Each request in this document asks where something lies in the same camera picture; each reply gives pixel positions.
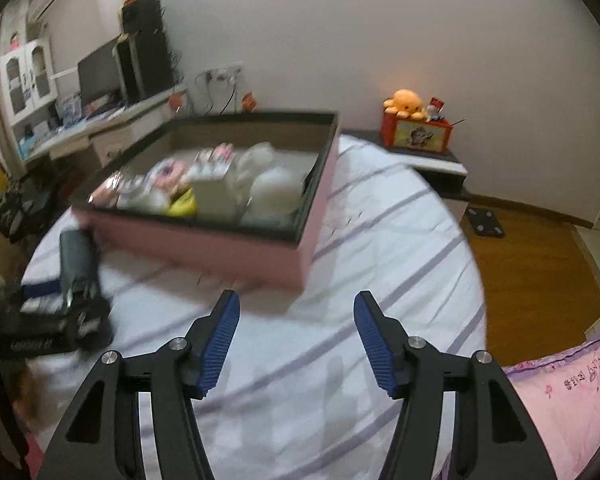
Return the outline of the rose gold metal can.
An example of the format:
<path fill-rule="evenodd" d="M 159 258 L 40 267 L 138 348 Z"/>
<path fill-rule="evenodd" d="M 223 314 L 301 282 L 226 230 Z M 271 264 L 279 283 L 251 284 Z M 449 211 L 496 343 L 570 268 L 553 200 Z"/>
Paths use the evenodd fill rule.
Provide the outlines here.
<path fill-rule="evenodd" d="M 119 197 L 119 188 L 123 180 L 121 171 L 116 171 L 91 192 L 88 202 L 96 207 L 114 207 Z"/>

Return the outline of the yellow highlighter marker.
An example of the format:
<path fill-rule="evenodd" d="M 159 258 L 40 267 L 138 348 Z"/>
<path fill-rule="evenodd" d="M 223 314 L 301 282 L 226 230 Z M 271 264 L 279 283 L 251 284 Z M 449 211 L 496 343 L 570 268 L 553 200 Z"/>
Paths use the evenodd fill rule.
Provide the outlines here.
<path fill-rule="evenodd" d="M 166 214 L 174 218 L 195 217 L 197 213 L 196 198 L 192 188 L 175 197 Z"/>

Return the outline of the pink keycap block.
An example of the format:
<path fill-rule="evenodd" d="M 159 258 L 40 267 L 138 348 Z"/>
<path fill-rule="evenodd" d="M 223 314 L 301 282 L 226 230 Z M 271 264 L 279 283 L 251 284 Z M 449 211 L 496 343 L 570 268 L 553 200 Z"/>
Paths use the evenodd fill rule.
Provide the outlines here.
<path fill-rule="evenodd" d="M 149 170 L 148 182 L 153 188 L 171 193 L 187 171 L 188 166 L 184 162 L 173 158 L 163 159 Z"/>

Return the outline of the white square charger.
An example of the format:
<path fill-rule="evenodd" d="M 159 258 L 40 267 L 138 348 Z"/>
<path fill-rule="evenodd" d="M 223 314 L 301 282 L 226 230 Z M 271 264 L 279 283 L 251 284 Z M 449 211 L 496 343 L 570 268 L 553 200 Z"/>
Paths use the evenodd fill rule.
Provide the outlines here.
<path fill-rule="evenodd" d="M 195 162 L 189 168 L 185 180 L 193 189 L 197 214 L 201 217 L 218 220 L 233 220 L 237 217 L 232 164 L 199 165 Z"/>

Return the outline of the pink storage box tray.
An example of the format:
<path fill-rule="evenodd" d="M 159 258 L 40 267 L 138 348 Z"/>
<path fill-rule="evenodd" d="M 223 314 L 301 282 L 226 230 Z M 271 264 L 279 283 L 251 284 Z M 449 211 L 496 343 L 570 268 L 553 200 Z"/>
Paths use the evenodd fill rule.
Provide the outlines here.
<path fill-rule="evenodd" d="M 72 211 L 106 242 L 302 289 L 338 155 L 334 112 L 176 118 L 88 178 Z"/>

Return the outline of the white astronaut figurine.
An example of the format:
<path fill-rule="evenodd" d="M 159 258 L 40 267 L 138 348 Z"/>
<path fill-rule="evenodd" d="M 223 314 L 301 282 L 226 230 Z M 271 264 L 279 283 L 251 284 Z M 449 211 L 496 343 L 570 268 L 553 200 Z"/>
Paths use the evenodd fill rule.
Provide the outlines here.
<path fill-rule="evenodd" d="M 238 156 L 234 191 L 251 217 L 286 217 L 301 206 L 304 184 L 302 177 L 276 162 L 276 151 L 263 142 Z"/>

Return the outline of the black remote control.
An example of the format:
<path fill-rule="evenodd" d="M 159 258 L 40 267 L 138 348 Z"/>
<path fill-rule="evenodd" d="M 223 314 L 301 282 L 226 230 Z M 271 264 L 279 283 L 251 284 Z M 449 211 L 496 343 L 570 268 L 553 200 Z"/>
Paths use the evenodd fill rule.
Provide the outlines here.
<path fill-rule="evenodd" d="M 112 341 L 110 301 L 99 279 L 99 251 L 90 230 L 62 231 L 59 237 L 60 290 L 70 340 L 95 351 Z"/>

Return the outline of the white round plug device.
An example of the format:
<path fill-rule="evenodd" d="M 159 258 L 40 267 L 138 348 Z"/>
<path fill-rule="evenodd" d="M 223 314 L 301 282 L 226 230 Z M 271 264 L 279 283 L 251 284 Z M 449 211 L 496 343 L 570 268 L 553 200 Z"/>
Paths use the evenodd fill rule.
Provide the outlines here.
<path fill-rule="evenodd" d="M 154 188 L 146 177 L 127 177 L 118 186 L 119 209 L 164 214 L 170 205 L 170 196 L 160 188 Z"/>

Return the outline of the pink block toy figure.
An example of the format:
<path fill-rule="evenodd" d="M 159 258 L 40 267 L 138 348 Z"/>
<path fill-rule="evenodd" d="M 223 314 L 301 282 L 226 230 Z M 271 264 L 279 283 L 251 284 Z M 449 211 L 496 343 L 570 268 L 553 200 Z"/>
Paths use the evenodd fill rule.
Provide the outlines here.
<path fill-rule="evenodd" d="M 200 150 L 195 156 L 195 162 L 199 165 L 230 164 L 234 156 L 234 145 L 223 142 L 214 148 L 203 148 Z"/>

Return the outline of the office chair with clothes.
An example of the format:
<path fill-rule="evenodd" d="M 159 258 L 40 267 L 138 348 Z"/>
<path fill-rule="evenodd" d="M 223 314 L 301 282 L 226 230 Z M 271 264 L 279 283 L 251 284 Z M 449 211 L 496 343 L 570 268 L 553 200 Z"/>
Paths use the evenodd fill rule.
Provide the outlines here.
<path fill-rule="evenodd" d="M 0 232 L 12 244 L 41 235 L 52 221 L 58 186 L 38 170 L 11 176 L 0 162 Z"/>

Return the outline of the pink bedding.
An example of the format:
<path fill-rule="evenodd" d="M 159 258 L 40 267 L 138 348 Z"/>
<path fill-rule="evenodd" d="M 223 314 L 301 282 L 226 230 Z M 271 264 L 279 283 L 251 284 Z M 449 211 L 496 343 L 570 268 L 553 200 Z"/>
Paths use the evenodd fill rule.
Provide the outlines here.
<path fill-rule="evenodd" d="M 600 447 L 600 334 L 545 358 L 506 366 L 559 479 L 574 479 Z"/>

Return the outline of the white desk with drawers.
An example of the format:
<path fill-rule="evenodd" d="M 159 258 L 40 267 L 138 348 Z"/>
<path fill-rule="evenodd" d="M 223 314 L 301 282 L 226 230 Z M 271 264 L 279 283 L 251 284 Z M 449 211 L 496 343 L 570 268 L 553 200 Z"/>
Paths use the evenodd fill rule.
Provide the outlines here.
<path fill-rule="evenodd" d="M 172 96 L 181 100 L 176 109 L 182 112 L 187 103 L 186 91 L 186 84 L 177 84 L 136 104 L 92 119 L 83 119 L 67 128 L 59 128 L 31 151 L 26 164 L 32 164 L 35 159 L 44 156 L 58 159 L 94 148 L 99 161 L 106 165 L 114 157 L 117 148 L 125 150 L 175 115 L 170 105 Z"/>

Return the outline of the black low cabinet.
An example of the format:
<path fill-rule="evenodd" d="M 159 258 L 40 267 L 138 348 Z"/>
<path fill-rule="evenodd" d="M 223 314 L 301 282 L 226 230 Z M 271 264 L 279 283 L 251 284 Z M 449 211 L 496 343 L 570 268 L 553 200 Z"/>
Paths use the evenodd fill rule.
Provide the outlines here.
<path fill-rule="evenodd" d="M 455 220 L 462 221 L 470 202 L 470 193 L 465 186 L 468 170 L 450 150 L 444 154 L 437 154 L 408 148 L 387 148 L 382 144 L 378 131 L 342 129 L 341 132 L 370 142 L 402 158 L 438 193 Z"/>

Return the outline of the red snack bag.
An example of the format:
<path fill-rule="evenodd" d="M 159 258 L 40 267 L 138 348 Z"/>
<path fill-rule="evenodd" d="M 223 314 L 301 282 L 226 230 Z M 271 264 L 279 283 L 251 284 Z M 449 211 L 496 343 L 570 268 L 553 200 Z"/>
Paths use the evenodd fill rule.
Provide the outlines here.
<path fill-rule="evenodd" d="M 242 96 L 242 111 L 244 113 L 253 113 L 258 106 L 258 102 L 252 92 Z"/>

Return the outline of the wall power outlet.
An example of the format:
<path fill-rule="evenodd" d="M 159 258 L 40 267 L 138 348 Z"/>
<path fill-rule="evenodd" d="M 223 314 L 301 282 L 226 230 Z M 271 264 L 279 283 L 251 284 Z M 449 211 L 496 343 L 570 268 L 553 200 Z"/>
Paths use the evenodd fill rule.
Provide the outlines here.
<path fill-rule="evenodd" d="M 238 81 L 238 78 L 242 76 L 242 62 L 234 63 L 232 65 L 209 68 L 202 72 L 206 81 L 217 81 L 217 82 L 228 82 L 234 84 Z"/>

